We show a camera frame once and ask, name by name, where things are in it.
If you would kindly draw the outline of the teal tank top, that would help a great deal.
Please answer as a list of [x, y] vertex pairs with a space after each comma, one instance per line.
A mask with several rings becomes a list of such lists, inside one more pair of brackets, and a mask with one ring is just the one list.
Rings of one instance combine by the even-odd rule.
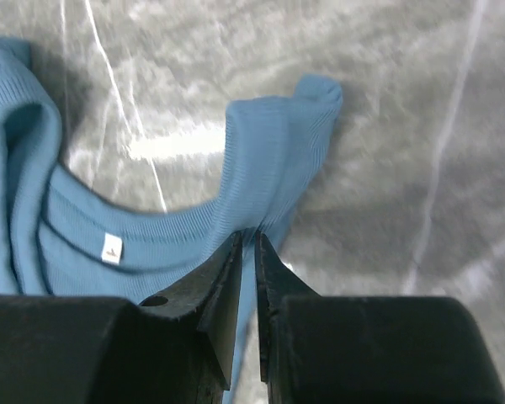
[[58, 159], [61, 114], [31, 68], [28, 41], [0, 36], [0, 295], [108, 295], [139, 303], [245, 231], [232, 377], [256, 307], [255, 231], [279, 246], [320, 171], [343, 106], [330, 77], [308, 74], [289, 96], [226, 107], [218, 194], [168, 213], [116, 205]]

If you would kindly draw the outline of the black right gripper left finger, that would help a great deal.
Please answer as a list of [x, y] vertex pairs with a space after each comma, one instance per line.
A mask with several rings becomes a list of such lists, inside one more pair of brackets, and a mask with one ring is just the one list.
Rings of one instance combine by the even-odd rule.
[[231, 387], [242, 281], [242, 234], [232, 233], [212, 255], [140, 306], [174, 326], [192, 328], [193, 346], [208, 359], [223, 390]]

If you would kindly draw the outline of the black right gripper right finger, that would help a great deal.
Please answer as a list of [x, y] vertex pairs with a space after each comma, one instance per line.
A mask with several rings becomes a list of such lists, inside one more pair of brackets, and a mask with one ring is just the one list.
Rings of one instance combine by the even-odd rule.
[[271, 342], [274, 340], [271, 322], [278, 315], [283, 298], [319, 294], [282, 263], [273, 244], [261, 231], [255, 233], [254, 256], [260, 377], [262, 382], [268, 383]]

